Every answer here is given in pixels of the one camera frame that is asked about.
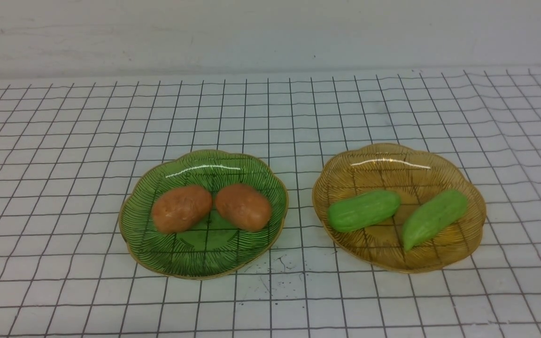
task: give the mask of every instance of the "plate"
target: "plate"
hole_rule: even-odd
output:
[[[236,183],[248,184],[269,199],[272,216],[262,231],[239,230],[215,209],[188,231],[164,235],[155,229],[152,206],[163,193],[199,184],[215,197]],[[198,150],[150,169],[124,202],[118,226],[129,253],[143,267],[166,276],[206,279],[230,274],[266,252],[283,229],[287,207],[283,182],[262,160]]]
[[[351,233],[339,233],[328,224],[329,205],[376,189],[400,195],[402,205],[392,218]],[[466,214],[433,240],[405,253],[400,240],[404,221],[419,205],[448,189],[467,197]],[[372,144],[331,158],[314,184],[313,206],[331,239],[346,252],[406,273],[433,271],[468,257],[481,243],[486,219],[483,197],[453,163],[391,143]]]

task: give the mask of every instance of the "grid paper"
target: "grid paper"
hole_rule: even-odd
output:
[[[458,165],[487,202],[479,249],[384,271],[311,204],[331,156],[393,142]],[[268,163],[290,195],[272,250],[204,282],[138,266],[118,210],[201,148]],[[0,81],[0,337],[539,338],[541,67]]]

